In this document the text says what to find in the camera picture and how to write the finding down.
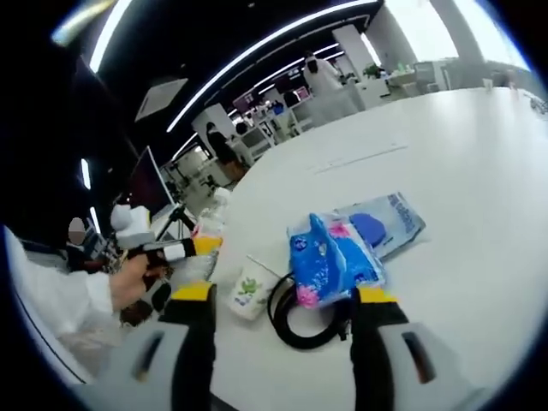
white cup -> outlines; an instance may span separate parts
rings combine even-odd
[[[227,304],[233,313],[253,320],[266,308],[266,302],[280,277],[264,265],[250,258],[241,270],[241,275],[230,291]]]
[[[493,80],[492,79],[483,79],[483,87],[490,92],[493,89]]]

blue packaging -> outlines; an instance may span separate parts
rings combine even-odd
[[[350,220],[356,214],[368,214],[382,223],[386,234],[374,248],[375,254],[380,259],[389,257],[413,241],[426,227],[423,219],[400,192],[337,208],[334,212],[347,216]]]
[[[289,229],[290,258],[298,302],[322,307],[350,297],[362,284],[380,286],[384,267],[347,216],[310,214],[308,221]]]

white pillar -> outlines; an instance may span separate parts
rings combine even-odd
[[[444,22],[461,61],[483,64],[485,61],[478,42],[453,0],[431,0],[430,3]]]
[[[204,111],[199,113],[196,118],[194,118],[192,121],[194,131],[198,133],[198,136],[210,153],[215,155],[215,150],[212,149],[209,141],[207,140],[206,125],[208,122],[215,124],[219,132],[221,132],[221,134],[226,138],[230,137],[231,134],[236,134],[236,129],[232,123],[232,120],[230,120],[228,113],[220,104],[207,107]]]
[[[363,80],[363,70],[370,64],[374,64],[373,58],[361,41],[360,33],[353,24],[333,30],[333,37],[344,50],[349,61],[354,67],[358,79]]]
[[[366,36],[378,54],[383,68],[389,72],[403,66],[417,63],[417,57],[405,34],[386,5],[375,15],[366,30]]]

potted plant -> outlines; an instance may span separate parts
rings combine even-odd
[[[370,64],[363,70],[363,74],[373,79],[380,79],[380,67],[375,63]]]

black cable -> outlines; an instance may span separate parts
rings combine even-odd
[[[271,320],[272,326],[277,335],[282,341],[289,346],[297,349],[314,349],[327,344],[334,336],[338,335],[341,340],[346,340],[346,329],[350,319],[350,300],[341,300],[335,302],[335,312],[333,313],[333,319],[327,328],[321,331],[318,335],[313,337],[302,337],[295,334],[289,327],[288,316],[289,311],[293,307],[297,306],[297,288],[295,283],[291,285],[287,290],[283,292],[276,304],[276,309],[272,314],[271,305],[274,300],[274,295],[280,289],[280,287],[286,283],[289,279],[293,279],[293,273],[290,272],[287,276],[280,279],[277,282],[274,289],[266,302],[266,311],[268,317]]]

